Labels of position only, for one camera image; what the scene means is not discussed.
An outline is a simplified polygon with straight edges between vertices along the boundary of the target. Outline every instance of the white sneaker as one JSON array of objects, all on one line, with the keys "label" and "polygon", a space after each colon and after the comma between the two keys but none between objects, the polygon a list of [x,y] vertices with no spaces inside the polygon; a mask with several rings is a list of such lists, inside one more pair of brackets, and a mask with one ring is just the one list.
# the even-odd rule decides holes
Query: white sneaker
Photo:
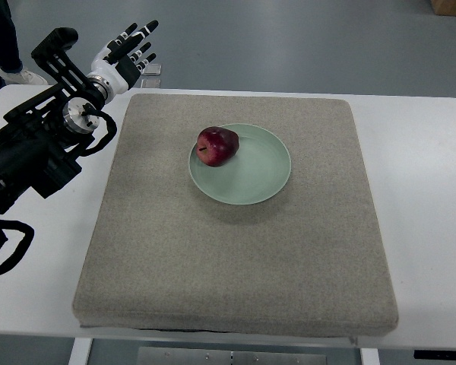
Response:
[{"label": "white sneaker", "polygon": [[30,72],[25,67],[17,74],[9,74],[0,68],[0,77],[5,80],[7,85],[21,84],[21,85],[49,85],[47,80],[38,74]]}]

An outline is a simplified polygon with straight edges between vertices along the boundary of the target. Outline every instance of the robotic arm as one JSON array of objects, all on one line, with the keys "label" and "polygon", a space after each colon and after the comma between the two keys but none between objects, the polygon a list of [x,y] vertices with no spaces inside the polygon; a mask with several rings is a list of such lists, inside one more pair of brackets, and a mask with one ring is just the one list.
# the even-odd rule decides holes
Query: robotic arm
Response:
[{"label": "robotic arm", "polygon": [[[110,41],[94,58],[85,76],[66,56],[77,41],[72,28],[56,28],[32,51],[39,67],[57,84],[4,115],[0,129],[0,215],[29,188],[43,198],[60,190],[81,172],[76,160],[103,149],[115,136],[116,124],[101,109],[116,95],[135,85],[141,71],[155,58],[147,42],[138,45],[157,27],[151,21],[137,32],[132,24]],[[93,131],[100,119],[107,133],[93,147]],[[19,221],[0,220],[0,249],[7,241],[4,230],[19,230],[24,238],[2,264],[0,275],[24,257],[33,239],[33,229]]]}]

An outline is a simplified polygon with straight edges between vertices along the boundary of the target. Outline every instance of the green plate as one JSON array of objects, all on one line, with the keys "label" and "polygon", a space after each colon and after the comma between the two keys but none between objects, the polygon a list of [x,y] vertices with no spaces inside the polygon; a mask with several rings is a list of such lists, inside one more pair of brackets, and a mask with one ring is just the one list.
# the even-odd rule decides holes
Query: green plate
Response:
[{"label": "green plate", "polygon": [[239,136],[235,156],[221,167],[209,167],[196,155],[189,155],[189,173],[196,186],[222,203],[247,205],[277,194],[290,175],[290,155],[272,132],[251,124],[222,125]]}]

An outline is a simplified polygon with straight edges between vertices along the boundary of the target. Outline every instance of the dark pants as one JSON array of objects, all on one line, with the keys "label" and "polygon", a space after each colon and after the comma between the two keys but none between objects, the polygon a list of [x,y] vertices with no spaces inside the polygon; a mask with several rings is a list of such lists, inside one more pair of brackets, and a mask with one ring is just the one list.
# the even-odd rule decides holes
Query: dark pants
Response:
[{"label": "dark pants", "polygon": [[[20,72],[17,35],[7,0],[0,0],[0,68],[5,72]],[[0,77],[0,87],[4,84]]]}]

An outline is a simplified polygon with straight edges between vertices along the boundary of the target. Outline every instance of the cardboard box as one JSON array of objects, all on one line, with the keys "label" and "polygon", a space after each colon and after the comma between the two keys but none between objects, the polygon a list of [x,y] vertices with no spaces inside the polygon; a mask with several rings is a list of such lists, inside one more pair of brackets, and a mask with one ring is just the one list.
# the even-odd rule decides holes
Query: cardboard box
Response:
[{"label": "cardboard box", "polygon": [[456,17],[456,0],[431,0],[431,3],[437,15]]}]

